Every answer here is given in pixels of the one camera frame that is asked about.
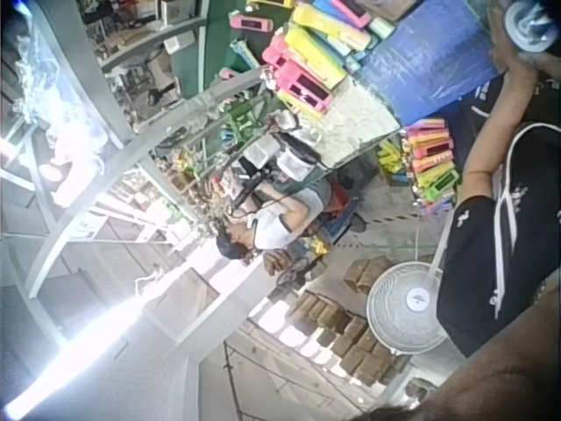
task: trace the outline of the black shirt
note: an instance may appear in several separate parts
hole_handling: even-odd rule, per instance
[[[561,136],[543,128],[526,136],[511,161],[512,186],[520,193],[515,213],[518,233],[514,251],[508,253],[498,318],[492,303],[495,201],[471,197],[459,205],[452,221],[437,314],[466,356],[525,311],[539,284],[559,267]]]

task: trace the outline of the blue tarp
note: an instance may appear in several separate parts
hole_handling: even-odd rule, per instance
[[[410,125],[497,76],[492,47],[464,0],[425,0],[370,53],[359,79]]]

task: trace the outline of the electric fan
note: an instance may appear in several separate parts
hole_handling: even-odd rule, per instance
[[[437,320],[442,271],[410,261],[396,265],[376,281],[366,302],[368,324],[394,353],[426,353],[447,338]]]

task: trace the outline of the fan grille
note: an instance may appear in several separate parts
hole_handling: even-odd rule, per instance
[[[388,269],[368,295],[366,315],[376,338],[399,353],[426,353],[445,339],[444,330],[437,320],[438,286],[442,271],[429,279],[430,265],[411,261]],[[409,299],[411,291],[425,290],[429,305],[424,310],[413,310]]]

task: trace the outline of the white shirt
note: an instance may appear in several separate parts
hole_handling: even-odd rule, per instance
[[[287,209],[280,203],[270,204],[271,202],[267,202],[255,214],[254,218],[248,218],[248,228],[251,228],[254,223],[257,224],[253,244],[259,250],[276,250],[288,246],[297,239],[308,225],[323,211],[321,199],[317,193],[311,189],[303,189],[291,197],[309,207],[309,216],[297,231],[291,232],[283,223],[280,215],[287,213]]]

